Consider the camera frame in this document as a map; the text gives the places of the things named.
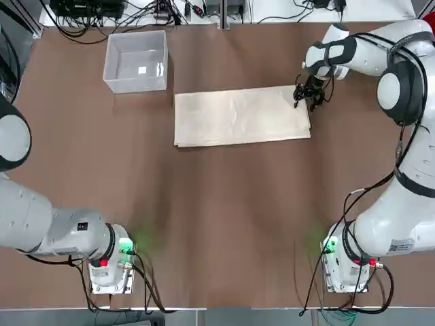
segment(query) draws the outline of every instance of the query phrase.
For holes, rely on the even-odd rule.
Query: folded cloth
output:
[[[294,107],[294,86],[175,95],[179,147],[310,138],[307,104]]]

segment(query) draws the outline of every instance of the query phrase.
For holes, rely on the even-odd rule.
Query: clear plastic box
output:
[[[165,31],[109,36],[103,80],[114,93],[166,90],[167,75]]]

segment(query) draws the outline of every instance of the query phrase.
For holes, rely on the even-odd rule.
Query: black connector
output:
[[[201,18],[204,18],[204,11],[201,9],[201,7],[199,7],[199,6],[197,6],[197,5],[193,5],[192,6],[192,9],[193,9],[193,12],[197,15],[197,16],[199,16],[199,17],[201,17]]]
[[[184,4],[184,17],[189,18],[192,11],[190,10],[190,3],[186,2]]]

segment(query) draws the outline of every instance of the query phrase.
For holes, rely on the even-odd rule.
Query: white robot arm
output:
[[[89,261],[96,293],[130,293],[133,242],[120,225],[88,209],[55,209],[50,201],[3,172],[20,166],[31,150],[24,117],[0,94],[0,246],[31,255],[78,255]]]
[[[333,75],[342,79],[351,69],[381,76],[378,102],[397,124],[408,126],[421,119],[408,153],[381,197],[353,223],[341,223],[331,228],[334,230],[329,234],[332,246],[331,242],[324,242],[329,246],[328,254],[324,255],[329,292],[353,293],[355,287],[364,288],[368,264],[362,267],[360,278],[356,272],[360,271],[360,263],[355,257],[361,254],[381,257],[435,249],[435,47],[432,29],[422,20],[408,20],[370,33],[398,42],[419,57],[428,80],[428,95],[422,108],[423,71],[405,52],[396,51],[391,44],[374,37],[360,39],[349,35],[342,25],[335,24],[322,43],[315,43],[308,49],[302,67],[308,70],[310,77],[305,86],[299,85],[299,90],[295,91],[296,101],[309,97],[304,94],[310,92],[321,93],[324,81]],[[321,104],[322,96],[314,98],[315,105]]]

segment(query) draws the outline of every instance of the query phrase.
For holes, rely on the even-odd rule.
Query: sticker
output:
[[[93,277],[104,277],[104,276],[109,276],[109,273],[106,270],[107,268],[102,268],[102,269],[92,269],[92,276]]]
[[[413,239],[391,240],[387,255],[403,255],[414,249]]]

